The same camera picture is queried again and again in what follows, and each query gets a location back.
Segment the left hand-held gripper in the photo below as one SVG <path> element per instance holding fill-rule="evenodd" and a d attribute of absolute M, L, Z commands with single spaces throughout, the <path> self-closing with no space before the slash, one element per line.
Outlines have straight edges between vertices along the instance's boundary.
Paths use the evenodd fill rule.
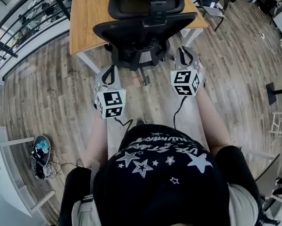
<path fill-rule="evenodd" d="M 103 119 L 121 116 L 126 101 L 118 67 L 111 65 L 95 76 L 95 103 Z"/>

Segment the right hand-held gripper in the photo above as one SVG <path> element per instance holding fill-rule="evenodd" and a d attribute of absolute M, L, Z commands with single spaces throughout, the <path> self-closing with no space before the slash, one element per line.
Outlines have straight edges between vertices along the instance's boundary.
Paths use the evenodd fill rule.
<path fill-rule="evenodd" d="M 196 96 L 199 86 L 206 85 L 206 77 L 199 56 L 189 47 L 176 51 L 174 70 L 170 73 L 171 85 L 180 96 Z"/>

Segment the black office chair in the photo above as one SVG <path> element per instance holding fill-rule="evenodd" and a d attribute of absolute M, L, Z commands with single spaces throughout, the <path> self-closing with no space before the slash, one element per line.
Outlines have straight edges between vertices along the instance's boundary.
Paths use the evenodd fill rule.
<path fill-rule="evenodd" d="M 114 19 L 94 26 L 108 43 L 113 65 L 142 71 L 166 60 L 169 38 L 191 24 L 196 12 L 184 13 L 185 0 L 109 0 Z"/>

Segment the person's left forearm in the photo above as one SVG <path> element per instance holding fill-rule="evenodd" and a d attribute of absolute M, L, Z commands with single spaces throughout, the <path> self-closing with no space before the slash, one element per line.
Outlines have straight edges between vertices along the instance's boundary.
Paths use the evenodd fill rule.
<path fill-rule="evenodd" d="M 94 162 L 103 167 L 108 161 L 108 125 L 107 120 L 101 117 L 96 110 L 92 128 L 90 130 L 87 149 L 83 154 L 82 163 L 84 167 L 91 168 Z"/>

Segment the person's right forearm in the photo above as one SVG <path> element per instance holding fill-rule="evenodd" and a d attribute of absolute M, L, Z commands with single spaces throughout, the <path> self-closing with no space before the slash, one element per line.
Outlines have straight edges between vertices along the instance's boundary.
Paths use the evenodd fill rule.
<path fill-rule="evenodd" d="M 232 145 L 228 129 L 202 85 L 198 89 L 196 100 L 207 145 L 216 156 L 222 148 Z"/>

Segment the black metal chair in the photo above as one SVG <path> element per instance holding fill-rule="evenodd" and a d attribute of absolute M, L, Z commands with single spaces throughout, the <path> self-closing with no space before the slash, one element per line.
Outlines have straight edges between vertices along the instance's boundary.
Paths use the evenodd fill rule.
<path fill-rule="evenodd" d="M 198 7 L 204 11 L 203 16 L 208 13 L 210 16 L 216 16 L 221 18 L 220 23 L 216 26 L 214 31 L 216 32 L 219 26 L 224 20 L 224 13 L 228 8 L 228 0 L 196 0 Z"/>

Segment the wooden top white desk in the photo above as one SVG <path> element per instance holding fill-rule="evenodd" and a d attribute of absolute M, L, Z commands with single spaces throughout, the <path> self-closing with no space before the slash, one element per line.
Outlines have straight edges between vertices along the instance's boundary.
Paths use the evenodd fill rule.
<path fill-rule="evenodd" d="M 108 1 L 73 0 L 71 6 L 70 54 L 77 55 L 96 74 L 100 72 L 100 69 L 87 51 L 106 44 L 93 32 L 93 27 L 113 20 L 108 13 Z"/>

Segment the black stand base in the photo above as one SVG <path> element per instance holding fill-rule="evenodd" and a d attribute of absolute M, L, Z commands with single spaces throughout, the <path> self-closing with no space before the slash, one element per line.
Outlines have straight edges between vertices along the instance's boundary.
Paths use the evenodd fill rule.
<path fill-rule="evenodd" d="M 266 85 L 266 91 L 267 91 L 269 105 L 274 104 L 277 101 L 276 96 L 282 94 L 282 89 L 279 90 L 274 89 L 273 82 Z"/>

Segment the black and blue sneaker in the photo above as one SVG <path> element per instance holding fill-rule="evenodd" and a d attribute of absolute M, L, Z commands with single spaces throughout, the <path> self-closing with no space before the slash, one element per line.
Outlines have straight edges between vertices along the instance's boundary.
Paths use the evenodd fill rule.
<path fill-rule="evenodd" d="M 51 145 L 48 138 L 38 135 L 34 141 L 32 157 L 42 166 L 46 166 L 50 160 Z"/>

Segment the black metal railing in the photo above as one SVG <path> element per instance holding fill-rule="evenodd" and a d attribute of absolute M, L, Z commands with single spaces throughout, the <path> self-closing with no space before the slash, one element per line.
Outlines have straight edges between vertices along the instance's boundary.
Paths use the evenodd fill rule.
<path fill-rule="evenodd" d="M 0 71 L 59 37 L 71 5 L 72 0 L 0 0 Z"/>

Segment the person's black star-print shirt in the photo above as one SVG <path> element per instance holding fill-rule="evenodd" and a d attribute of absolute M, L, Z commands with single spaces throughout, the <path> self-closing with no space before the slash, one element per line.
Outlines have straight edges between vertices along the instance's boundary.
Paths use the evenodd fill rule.
<path fill-rule="evenodd" d="M 74 226 L 73 207 L 89 193 L 102 226 L 255 226 L 261 213 L 257 184 L 238 147 L 214 156 L 164 125 L 129 130 L 95 175 L 73 169 L 59 226 Z"/>

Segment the grey desk panel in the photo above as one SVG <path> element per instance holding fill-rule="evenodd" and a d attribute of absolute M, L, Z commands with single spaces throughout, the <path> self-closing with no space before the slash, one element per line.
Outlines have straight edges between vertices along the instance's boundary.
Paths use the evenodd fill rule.
<path fill-rule="evenodd" d="M 274 181 L 277 178 L 278 171 L 281 165 L 281 159 L 280 159 L 281 154 L 280 153 L 275 155 L 271 153 L 250 150 L 244 147 L 241 148 L 241 151 L 244 154 L 251 154 L 253 156 L 260 157 L 260 158 L 267 160 L 268 164 L 266 164 L 266 166 L 263 169 L 260 169 L 258 173 L 256 174 L 255 180 L 257 181 L 257 183 L 263 182 L 263 181 L 266 181 L 266 182 Z"/>

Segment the white metal frame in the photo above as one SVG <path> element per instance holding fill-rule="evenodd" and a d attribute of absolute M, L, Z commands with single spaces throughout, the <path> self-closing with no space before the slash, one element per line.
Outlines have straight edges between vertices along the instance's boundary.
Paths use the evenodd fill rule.
<path fill-rule="evenodd" d="M 272 123 L 269 133 L 282 137 L 282 112 L 272 113 Z"/>

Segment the white frame table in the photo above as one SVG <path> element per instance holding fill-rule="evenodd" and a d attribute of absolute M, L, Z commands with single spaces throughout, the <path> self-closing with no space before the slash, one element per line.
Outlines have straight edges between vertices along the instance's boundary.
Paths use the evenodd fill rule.
<path fill-rule="evenodd" d="M 0 126 L 0 194 L 5 202 L 30 217 L 55 194 L 51 190 L 42 199 L 34 202 L 19 174 L 10 146 L 34 140 L 35 137 L 28 137 L 10 141 L 6 127 Z"/>

